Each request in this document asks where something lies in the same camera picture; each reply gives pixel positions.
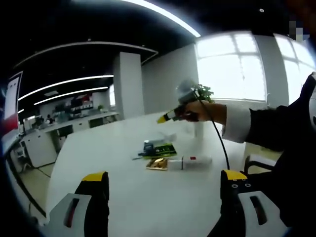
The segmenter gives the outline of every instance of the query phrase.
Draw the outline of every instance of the person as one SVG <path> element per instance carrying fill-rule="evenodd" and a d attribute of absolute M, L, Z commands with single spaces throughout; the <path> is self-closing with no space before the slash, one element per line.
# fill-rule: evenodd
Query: person
<path fill-rule="evenodd" d="M 310 190 L 314 188 L 311 169 L 315 166 L 316 131 L 309 113 L 309 100 L 315 87 L 316 73 L 313 73 L 293 104 L 276 109 L 242 109 L 203 101 L 214 121 L 224 126 L 224 139 L 283 151 L 272 172 L 249 175 L 249 180 L 279 207 L 280 217 L 288 227 L 306 224 L 313 205 L 309 199 L 315 199 Z M 186 120 L 190 112 L 197 113 L 200 121 L 210 120 L 200 101 L 189 103 L 186 111 L 183 115 Z M 214 235 L 209 236 L 219 233 L 225 236 L 223 233 L 228 228 L 223 227 L 220 219 Z"/>
<path fill-rule="evenodd" d="M 51 118 L 50 115 L 47 115 L 46 123 L 47 124 L 52 124 L 54 122 L 55 122 L 55 120 L 53 118 Z"/>

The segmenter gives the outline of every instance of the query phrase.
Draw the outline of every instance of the office desk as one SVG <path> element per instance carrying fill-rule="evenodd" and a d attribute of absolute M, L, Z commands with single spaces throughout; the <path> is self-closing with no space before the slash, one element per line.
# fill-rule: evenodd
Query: office desk
<path fill-rule="evenodd" d="M 35 130 L 34 132 L 27 134 L 22 138 L 22 141 L 25 142 L 32 165 L 34 167 L 40 167 L 56 161 L 57 149 L 56 142 L 53 141 L 53 137 L 57 136 L 56 132 L 58 129 L 72 126 L 73 132 L 76 133 L 78 131 L 89 129 L 89 123 L 91 120 L 102 119 L 116 115 L 118 115 L 116 112 L 107 112 L 86 116 L 63 123 L 54 123 L 44 129 Z"/>
<path fill-rule="evenodd" d="M 110 237 L 206 236 L 220 216 L 220 172 L 225 157 L 215 129 L 204 123 L 204 137 L 195 138 L 186 121 L 156 124 L 162 113 L 110 123 L 69 135 L 52 172 L 46 211 L 81 179 L 107 171 L 110 180 Z M 178 155 L 211 155 L 207 171 L 146 170 L 148 160 L 131 160 L 144 140 L 176 133 Z M 244 144 L 224 142 L 231 168 L 242 168 Z"/>

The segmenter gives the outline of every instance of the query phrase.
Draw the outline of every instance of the black ceiling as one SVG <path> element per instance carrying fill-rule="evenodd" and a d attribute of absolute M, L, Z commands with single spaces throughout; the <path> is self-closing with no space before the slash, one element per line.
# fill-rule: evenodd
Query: black ceiling
<path fill-rule="evenodd" d="M 283 0 L 149 2 L 175 14 L 202 36 L 245 29 L 258 34 L 288 33 L 289 18 Z M 11 6 L 2 7 L 0 14 L 3 33 L 0 76 L 8 78 L 23 70 L 21 95 L 59 81 L 111 74 L 113 58 L 122 50 L 141 54 L 142 61 L 153 55 L 152 52 L 128 47 L 81 45 L 40 54 L 12 69 L 23 59 L 50 47 L 74 42 L 110 41 L 144 46 L 157 51 L 159 56 L 196 39 L 170 19 L 120 0 L 37 0 L 9 1 L 7 4 Z M 60 90 L 89 88 L 86 83 L 92 81 L 71 83 Z M 27 98 L 29 103 L 39 99 Z"/>
<path fill-rule="evenodd" d="M 57 85 L 57 86 L 54 86 L 54 87 L 51 87 L 51 88 L 48 88 L 45 90 L 41 90 L 41 91 L 36 92 L 34 94 L 31 94 L 31 95 L 27 96 L 26 98 L 20 100 L 19 104 L 18 104 L 18 110 L 24 109 L 25 111 L 27 111 L 27 110 L 32 111 L 41 105 L 51 103 L 54 100 L 60 100 L 59 98 L 56 98 L 54 100 L 49 100 L 47 102 L 43 102 L 39 105 L 34 106 L 35 103 L 42 101 L 42 100 L 45 100 L 47 98 L 51 98 L 51 97 L 54 97 L 56 95 L 66 94 L 69 92 L 81 91 L 81 90 L 92 89 L 92 88 L 100 88 L 100 87 L 105 87 L 105 86 L 107 86 L 109 89 L 112 84 L 113 84 L 113 78 L 97 78 L 97 79 L 80 80 L 80 81 L 75 81 L 75 82 Z M 94 90 L 93 92 L 106 91 L 108 89 L 99 89 L 99 90 Z M 46 93 L 52 92 L 52 91 L 57 91 L 58 94 L 51 95 L 51 96 L 45 95 Z M 74 95 L 69 95 L 69 97 L 74 97 L 74 96 L 78 96 L 81 94 L 91 94 L 91 93 L 92 93 L 92 91 L 76 93 Z"/>

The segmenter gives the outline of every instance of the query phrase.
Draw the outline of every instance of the ceiling light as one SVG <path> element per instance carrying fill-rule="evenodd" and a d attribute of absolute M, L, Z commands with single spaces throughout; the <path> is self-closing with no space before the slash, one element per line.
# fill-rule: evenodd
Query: ceiling light
<path fill-rule="evenodd" d="M 53 100 L 53 99 L 56 99 L 56 98 L 59 98 L 59 97 L 67 96 L 67 95 L 72 95 L 72 94 L 77 94 L 77 93 L 82 93 L 82 92 L 92 91 L 92 90 L 102 90 L 102 89 L 108 89 L 108 87 L 107 86 L 97 87 L 97 88 L 86 89 L 86 90 L 78 90 L 78 91 L 74 91 L 74 92 L 70 92 L 70 93 L 66 93 L 66 94 L 62 94 L 62 95 L 57 95 L 57 96 L 48 98 L 46 100 L 42 100 L 42 101 L 36 102 L 34 105 L 38 105 L 40 103 L 43 103 L 43 102 L 46 102 L 46 101 L 49 101 L 49 100 Z"/>
<path fill-rule="evenodd" d="M 102 75 L 102 76 L 94 76 L 94 77 L 86 77 L 86 78 L 77 78 L 77 79 L 71 79 L 71 80 L 62 81 L 62 82 L 55 83 L 55 84 L 52 84 L 52 85 L 44 86 L 44 87 L 42 87 L 42 88 L 40 88 L 40 89 L 37 89 L 37 90 L 32 91 L 32 92 L 30 92 L 30 93 L 28 93 L 28 94 L 26 94 L 26 95 L 23 95 L 22 97 L 20 97 L 20 98 L 18 99 L 18 101 L 24 99 L 25 97 L 28 97 L 29 95 L 32 95 L 32 94 L 36 93 L 36 92 L 39 92 L 39 91 L 41 91 L 41 90 L 45 90 L 45 89 L 50 88 L 50 87 L 53 87 L 53 86 L 57 86 L 57 85 L 61 85 L 61 84 L 65 84 L 65 83 L 69 83 L 69 82 L 73 82 L 73 81 L 78 81 L 78 80 L 87 80 L 87 79 L 95 79 L 95 78 L 112 78 L 112 77 L 114 77 L 114 76 L 113 76 L 113 75 Z"/>
<path fill-rule="evenodd" d="M 189 26 L 187 23 L 185 23 L 183 20 L 181 20 L 180 18 L 176 17 L 175 15 L 171 14 L 170 12 L 166 11 L 165 9 L 156 6 L 150 2 L 144 1 L 144 0 L 121 0 L 121 1 L 127 1 L 130 3 L 134 3 L 143 7 L 146 7 L 150 10 L 153 10 L 155 12 L 160 13 L 161 15 L 164 15 L 165 17 L 168 17 L 170 20 L 174 21 L 175 23 L 179 24 L 180 26 L 182 26 L 184 29 L 186 29 L 187 31 L 189 31 L 192 35 L 194 35 L 195 37 L 200 37 L 201 35 L 195 30 L 193 29 L 191 26 Z"/>

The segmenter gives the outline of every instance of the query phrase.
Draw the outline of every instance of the window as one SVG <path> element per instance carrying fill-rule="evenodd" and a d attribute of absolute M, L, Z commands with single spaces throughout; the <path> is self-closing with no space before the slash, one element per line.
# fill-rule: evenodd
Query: window
<path fill-rule="evenodd" d="M 198 79 L 215 99 L 266 101 L 262 62 L 251 33 L 212 36 L 197 42 Z"/>
<path fill-rule="evenodd" d="M 110 105 L 114 106 L 115 105 L 115 94 L 114 94 L 114 86 L 110 86 Z"/>
<path fill-rule="evenodd" d="M 275 35 L 275 38 L 284 60 L 289 104 L 291 104 L 300 97 L 307 77 L 316 71 L 315 63 L 303 44 L 280 35 Z"/>

